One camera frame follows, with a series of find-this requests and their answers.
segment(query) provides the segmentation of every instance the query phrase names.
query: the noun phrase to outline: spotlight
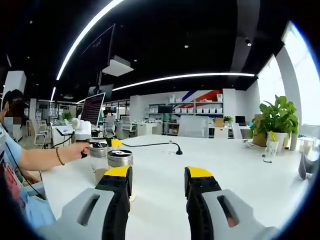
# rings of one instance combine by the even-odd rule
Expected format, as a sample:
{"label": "spotlight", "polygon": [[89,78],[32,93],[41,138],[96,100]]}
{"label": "spotlight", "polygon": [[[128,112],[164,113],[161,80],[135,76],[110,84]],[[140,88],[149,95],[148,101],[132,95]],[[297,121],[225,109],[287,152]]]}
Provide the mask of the spotlight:
{"label": "spotlight", "polygon": [[251,44],[251,42],[250,42],[250,40],[248,39],[247,36],[245,37],[245,43],[246,43],[246,45],[247,45],[248,47],[251,47],[251,46],[252,46],[252,44]]}

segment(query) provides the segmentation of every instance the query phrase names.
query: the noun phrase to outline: laptop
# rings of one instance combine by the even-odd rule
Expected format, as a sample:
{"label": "laptop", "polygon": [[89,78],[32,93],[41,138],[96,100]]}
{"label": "laptop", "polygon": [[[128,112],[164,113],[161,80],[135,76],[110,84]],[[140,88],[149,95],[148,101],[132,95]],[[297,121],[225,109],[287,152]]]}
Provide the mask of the laptop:
{"label": "laptop", "polygon": [[245,116],[235,116],[235,123],[239,126],[247,126]]}

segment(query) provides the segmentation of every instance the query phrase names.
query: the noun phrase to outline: white chair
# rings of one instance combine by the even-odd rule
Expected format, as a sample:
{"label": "white chair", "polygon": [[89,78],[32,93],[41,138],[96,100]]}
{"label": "white chair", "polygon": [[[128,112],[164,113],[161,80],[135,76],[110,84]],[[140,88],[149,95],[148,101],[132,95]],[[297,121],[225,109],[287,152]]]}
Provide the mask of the white chair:
{"label": "white chair", "polygon": [[241,130],[239,127],[239,123],[232,122],[231,128],[232,128],[232,132],[233,132],[233,138],[234,139],[242,139],[242,134],[241,134]]}
{"label": "white chair", "polygon": [[131,122],[131,118],[129,116],[121,116],[122,120],[122,131],[128,131],[129,132],[129,138],[131,137],[131,134],[137,131],[137,126],[133,125]]}
{"label": "white chair", "polygon": [[208,116],[181,116],[178,136],[209,138]]}
{"label": "white chair", "polygon": [[[46,136],[49,131],[47,131],[47,125],[46,124],[38,124],[38,121],[33,118],[31,119],[33,130],[34,130],[34,145],[36,146],[43,146],[46,142]],[[43,136],[43,142],[38,144],[37,138]]]}
{"label": "white chair", "polygon": [[215,139],[228,139],[229,129],[227,127],[215,127],[214,138]]}
{"label": "white chair", "polygon": [[116,135],[115,120],[116,120],[116,116],[107,116],[103,118],[104,133],[107,137],[113,137]]}

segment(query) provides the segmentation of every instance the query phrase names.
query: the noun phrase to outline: bracelet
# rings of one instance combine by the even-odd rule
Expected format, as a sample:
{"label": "bracelet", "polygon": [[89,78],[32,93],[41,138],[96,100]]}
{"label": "bracelet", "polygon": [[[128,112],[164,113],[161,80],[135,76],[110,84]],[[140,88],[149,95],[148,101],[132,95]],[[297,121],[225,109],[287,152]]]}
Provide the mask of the bracelet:
{"label": "bracelet", "polygon": [[59,162],[61,163],[61,165],[64,166],[65,164],[64,164],[64,163],[61,161],[61,159],[60,159],[60,156],[59,156],[59,153],[58,153],[58,148],[59,148],[59,147],[57,147],[57,148],[55,149],[56,156],[58,157]]}

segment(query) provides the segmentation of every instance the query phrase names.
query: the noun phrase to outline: window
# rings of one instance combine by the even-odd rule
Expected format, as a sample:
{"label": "window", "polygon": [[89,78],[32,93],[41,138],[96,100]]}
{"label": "window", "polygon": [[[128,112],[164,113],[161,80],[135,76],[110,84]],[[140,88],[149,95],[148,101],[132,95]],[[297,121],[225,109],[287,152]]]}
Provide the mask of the window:
{"label": "window", "polygon": [[265,101],[274,104],[275,95],[285,96],[284,83],[274,55],[258,74],[258,86],[261,103]]}
{"label": "window", "polygon": [[283,36],[285,49],[291,59],[299,86],[301,124],[320,126],[319,75],[306,42],[295,25],[290,22]]}

